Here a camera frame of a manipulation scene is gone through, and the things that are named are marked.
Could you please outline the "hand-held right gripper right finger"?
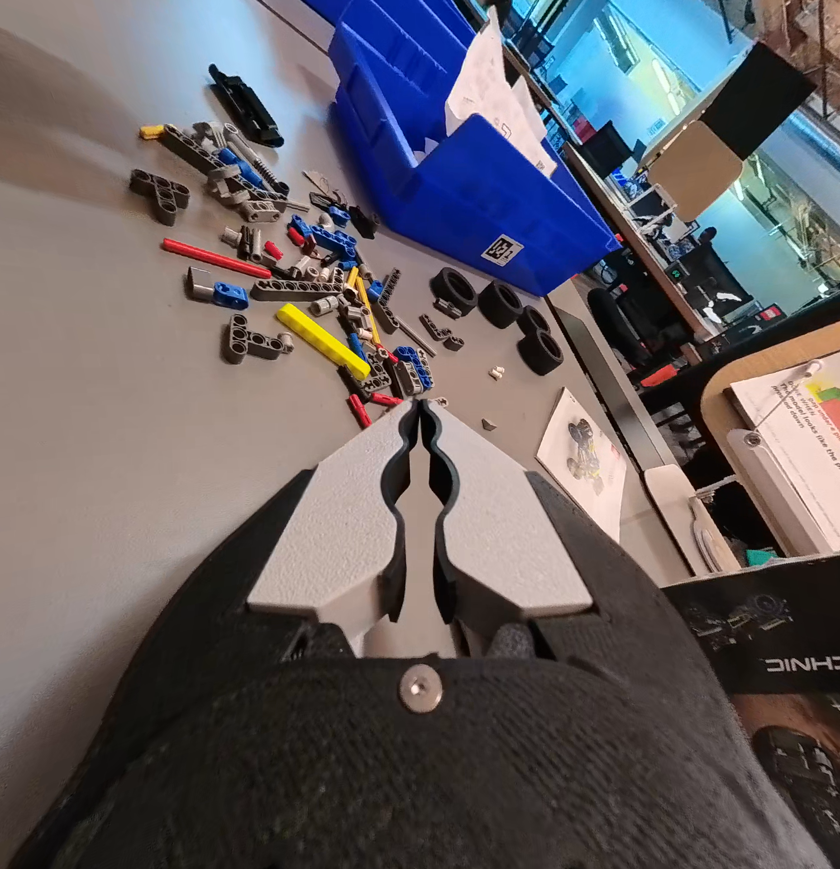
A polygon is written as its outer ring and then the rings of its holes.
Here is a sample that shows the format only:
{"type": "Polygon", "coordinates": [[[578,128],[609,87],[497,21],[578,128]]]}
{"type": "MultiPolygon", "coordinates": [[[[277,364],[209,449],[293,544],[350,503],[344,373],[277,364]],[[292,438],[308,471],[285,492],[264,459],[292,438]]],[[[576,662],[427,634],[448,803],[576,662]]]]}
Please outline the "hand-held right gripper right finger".
{"type": "Polygon", "coordinates": [[[429,485],[441,503],[435,599],[475,657],[573,658],[566,619],[593,600],[523,465],[436,401],[421,402],[429,485]]]}

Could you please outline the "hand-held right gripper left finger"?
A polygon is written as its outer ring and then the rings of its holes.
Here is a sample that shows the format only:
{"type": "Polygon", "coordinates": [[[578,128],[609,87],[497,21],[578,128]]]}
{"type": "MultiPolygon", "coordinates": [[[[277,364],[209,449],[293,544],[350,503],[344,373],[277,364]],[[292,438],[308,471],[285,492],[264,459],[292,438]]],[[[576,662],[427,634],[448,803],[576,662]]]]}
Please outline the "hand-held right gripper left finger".
{"type": "Polygon", "coordinates": [[[311,471],[253,586],[248,607],[335,625],[358,657],[404,604],[404,519],[420,403],[405,401],[311,471]]]}

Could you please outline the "pile of lego pieces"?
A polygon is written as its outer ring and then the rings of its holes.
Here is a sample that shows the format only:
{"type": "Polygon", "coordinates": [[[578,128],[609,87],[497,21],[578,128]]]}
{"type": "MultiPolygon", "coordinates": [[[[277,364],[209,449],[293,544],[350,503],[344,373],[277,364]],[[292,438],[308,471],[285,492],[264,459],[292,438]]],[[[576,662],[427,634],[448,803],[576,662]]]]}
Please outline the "pile of lego pieces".
{"type": "Polygon", "coordinates": [[[276,360],[294,352],[295,340],[314,349],[275,317],[292,303],[371,365],[371,375],[359,381],[322,355],[343,381],[362,428],[371,425],[368,407],[395,407],[434,390],[433,343],[392,310],[400,270],[379,280],[346,231],[354,222],[363,237],[373,238],[374,219],[340,208],[314,186],[308,201],[292,199],[290,187],[234,124],[143,125],[138,135],[197,170],[206,193],[240,220],[219,234],[226,253],[209,251],[272,272],[270,280],[260,280],[182,257],[190,262],[186,296],[231,312],[223,331],[225,362],[276,360]]]}

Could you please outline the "yellow lego beam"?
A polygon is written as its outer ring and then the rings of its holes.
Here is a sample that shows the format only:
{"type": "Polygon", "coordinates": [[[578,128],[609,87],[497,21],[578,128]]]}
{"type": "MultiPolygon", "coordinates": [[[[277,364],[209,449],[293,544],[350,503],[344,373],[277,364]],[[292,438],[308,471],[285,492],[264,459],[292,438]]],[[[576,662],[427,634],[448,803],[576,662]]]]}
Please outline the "yellow lego beam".
{"type": "Polygon", "coordinates": [[[371,365],[292,303],[285,303],[275,317],[336,366],[345,367],[359,381],[371,375],[371,365]]]}

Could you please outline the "lego set box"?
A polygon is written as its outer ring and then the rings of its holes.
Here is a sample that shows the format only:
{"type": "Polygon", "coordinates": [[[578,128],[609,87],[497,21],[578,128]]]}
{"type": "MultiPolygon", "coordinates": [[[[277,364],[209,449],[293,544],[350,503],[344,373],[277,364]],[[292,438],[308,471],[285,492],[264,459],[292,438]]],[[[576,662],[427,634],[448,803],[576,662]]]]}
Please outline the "lego set box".
{"type": "Polygon", "coordinates": [[[762,768],[840,867],[840,553],[665,589],[762,768]]]}

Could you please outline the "red lego axle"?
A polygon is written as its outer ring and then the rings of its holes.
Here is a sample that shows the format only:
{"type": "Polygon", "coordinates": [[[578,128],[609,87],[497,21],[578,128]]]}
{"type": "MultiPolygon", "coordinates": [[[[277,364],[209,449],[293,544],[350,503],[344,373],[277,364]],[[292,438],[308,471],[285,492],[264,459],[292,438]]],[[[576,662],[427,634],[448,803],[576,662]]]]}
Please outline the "red lego axle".
{"type": "Polygon", "coordinates": [[[266,267],[234,257],[220,255],[204,248],[176,241],[172,238],[165,237],[161,243],[161,248],[167,253],[184,257],[190,261],[219,267],[243,276],[254,277],[260,280],[270,280],[272,278],[271,270],[266,267]]]}

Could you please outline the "black lego panel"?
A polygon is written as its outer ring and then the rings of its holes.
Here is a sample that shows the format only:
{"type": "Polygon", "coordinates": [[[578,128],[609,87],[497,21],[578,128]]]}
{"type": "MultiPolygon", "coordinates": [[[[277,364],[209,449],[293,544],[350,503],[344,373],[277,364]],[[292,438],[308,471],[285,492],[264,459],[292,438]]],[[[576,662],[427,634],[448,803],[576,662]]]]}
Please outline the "black lego panel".
{"type": "Polygon", "coordinates": [[[208,72],[215,96],[238,125],[240,132],[253,143],[281,148],[284,136],[252,88],[240,76],[228,76],[214,63],[209,65],[208,72]]]}

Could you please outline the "small instruction leaflet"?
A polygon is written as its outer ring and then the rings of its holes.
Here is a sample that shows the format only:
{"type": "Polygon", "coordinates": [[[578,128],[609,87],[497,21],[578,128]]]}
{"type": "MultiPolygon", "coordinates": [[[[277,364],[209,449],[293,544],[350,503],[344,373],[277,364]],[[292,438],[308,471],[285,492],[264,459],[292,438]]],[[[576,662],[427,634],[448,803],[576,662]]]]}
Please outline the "small instruction leaflet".
{"type": "Polygon", "coordinates": [[[611,539],[620,540],[628,462],[566,387],[559,390],[535,459],[611,539]]]}

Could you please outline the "white flat stand base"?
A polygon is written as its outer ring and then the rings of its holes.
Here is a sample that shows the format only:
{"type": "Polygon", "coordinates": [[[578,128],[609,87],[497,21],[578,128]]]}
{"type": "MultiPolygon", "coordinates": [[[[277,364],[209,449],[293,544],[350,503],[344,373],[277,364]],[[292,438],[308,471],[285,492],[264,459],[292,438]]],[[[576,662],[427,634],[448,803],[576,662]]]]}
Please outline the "white flat stand base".
{"type": "Polygon", "coordinates": [[[678,466],[646,470],[643,483],[692,575],[740,571],[740,562],[678,466]]]}

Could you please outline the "black office chair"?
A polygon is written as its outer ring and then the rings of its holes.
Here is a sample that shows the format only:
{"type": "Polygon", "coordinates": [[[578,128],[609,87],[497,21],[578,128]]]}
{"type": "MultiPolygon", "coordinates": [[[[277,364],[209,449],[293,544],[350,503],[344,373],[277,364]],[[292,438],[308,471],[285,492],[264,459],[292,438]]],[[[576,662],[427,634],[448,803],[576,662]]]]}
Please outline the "black office chair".
{"type": "Polygon", "coordinates": [[[610,347],[632,368],[647,373],[672,363],[676,347],[672,348],[663,330],[633,305],[629,303],[623,310],[619,302],[624,300],[625,296],[614,298],[606,288],[588,291],[588,309],[610,347]]]}

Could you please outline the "white poster stand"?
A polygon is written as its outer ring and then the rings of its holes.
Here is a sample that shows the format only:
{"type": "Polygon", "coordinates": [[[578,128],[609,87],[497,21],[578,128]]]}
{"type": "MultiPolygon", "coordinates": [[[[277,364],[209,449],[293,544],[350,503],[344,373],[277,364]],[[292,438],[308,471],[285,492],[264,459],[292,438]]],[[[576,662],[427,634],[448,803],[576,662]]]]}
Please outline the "white poster stand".
{"type": "Polygon", "coordinates": [[[730,429],[725,447],[736,480],[744,488],[785,556],[834,552],[815,518],[772,453],[753,430],[730,429]]]}

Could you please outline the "task instruction poster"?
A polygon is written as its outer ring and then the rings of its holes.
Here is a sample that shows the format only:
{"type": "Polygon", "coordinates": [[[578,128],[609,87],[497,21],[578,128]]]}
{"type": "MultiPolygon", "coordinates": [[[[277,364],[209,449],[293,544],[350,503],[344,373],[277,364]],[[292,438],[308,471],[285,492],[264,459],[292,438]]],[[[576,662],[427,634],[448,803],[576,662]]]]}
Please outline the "task instruction poster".
{"type": "Polygon", "coordinates": [[[840,551],[840,351],[733,382],[730,401],[840,551]]]}

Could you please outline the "tagged blue storage bin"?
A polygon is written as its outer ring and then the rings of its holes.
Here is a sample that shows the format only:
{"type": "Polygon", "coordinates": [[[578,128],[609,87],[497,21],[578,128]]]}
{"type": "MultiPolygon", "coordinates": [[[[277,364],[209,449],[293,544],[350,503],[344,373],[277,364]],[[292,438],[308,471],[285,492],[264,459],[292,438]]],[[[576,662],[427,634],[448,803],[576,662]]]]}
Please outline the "tagged blue storage bin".
{"type": "Polygon", "coordinates": [[[546,178],[481,116],[452,135],[444,104],[467,45],[444,3],[347,2],[329,44],[335,114],[383,223],[544,297],[621,244],[556,161],[546,178]]]}

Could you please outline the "clear plastic scrap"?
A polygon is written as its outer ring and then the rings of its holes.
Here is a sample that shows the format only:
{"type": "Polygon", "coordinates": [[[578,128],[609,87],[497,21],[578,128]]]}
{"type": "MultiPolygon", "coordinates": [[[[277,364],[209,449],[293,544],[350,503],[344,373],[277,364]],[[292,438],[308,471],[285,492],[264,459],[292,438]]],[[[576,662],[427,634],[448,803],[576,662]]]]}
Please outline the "clear plastic scrap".
{"type": "Polygon", "coordinates": [[[347,198],[339,190],[335,189],[329,180],[317,170],[303,170],[303,176],[331,203],[343,209],[349,204],[347,198]]]}

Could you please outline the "white paper sheets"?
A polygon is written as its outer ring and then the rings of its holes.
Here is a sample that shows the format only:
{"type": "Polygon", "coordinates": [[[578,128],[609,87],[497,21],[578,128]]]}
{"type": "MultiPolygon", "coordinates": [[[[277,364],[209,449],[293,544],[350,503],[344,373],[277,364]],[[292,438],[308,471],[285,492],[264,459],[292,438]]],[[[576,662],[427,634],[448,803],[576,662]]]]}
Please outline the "white paper sheets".
{"type": "Polygon", "coordinates": [[[446,135],[452,135],[470,116],[479,115],[538,171],[551,178],[557,165],[544,147],[544,122],[526,80],[518,75],[514,85],[507,82],[498,5],[485,5],[487,21],[469,45],[444,104],[446,135]]]}

